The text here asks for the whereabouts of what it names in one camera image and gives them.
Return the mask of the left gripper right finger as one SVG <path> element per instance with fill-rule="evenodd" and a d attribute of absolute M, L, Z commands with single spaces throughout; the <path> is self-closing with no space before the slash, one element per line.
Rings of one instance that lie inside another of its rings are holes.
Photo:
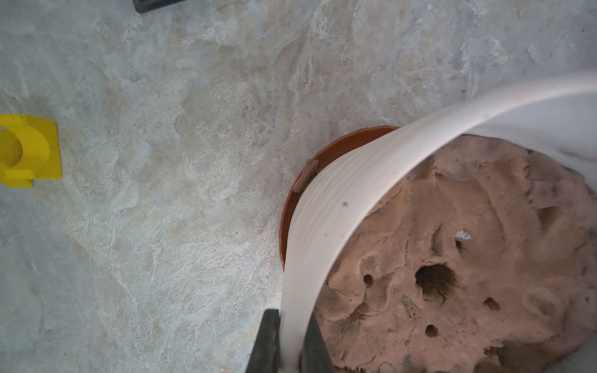
<path fill-rule="evenodd" d="M 326 344 L 320 332 L 315 314 L 311 315 L 301 352 L 301 373 L 334 373 Z"/>

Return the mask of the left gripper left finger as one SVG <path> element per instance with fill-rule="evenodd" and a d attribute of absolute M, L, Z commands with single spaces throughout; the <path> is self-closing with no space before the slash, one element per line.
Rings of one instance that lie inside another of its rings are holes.
<path fill-rule="evenodd" d="M 278 373 L 280 312 L 266 309 L 262 315 L 245 373 Z"/>

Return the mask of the white ceramic pot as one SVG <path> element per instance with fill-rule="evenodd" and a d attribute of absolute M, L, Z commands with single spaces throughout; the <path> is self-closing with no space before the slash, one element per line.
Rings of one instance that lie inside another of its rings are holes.
<path fill-rule="evenodd" d="M 596 185 L 596 74 L 520 82 L 446 107 L 342 155 L 300 197 L 281 293 L 281 370 L 296 372 L 308 322 L 335 260 L 374 205 L 419 163 L 463 134 L 548 155 Z"/>

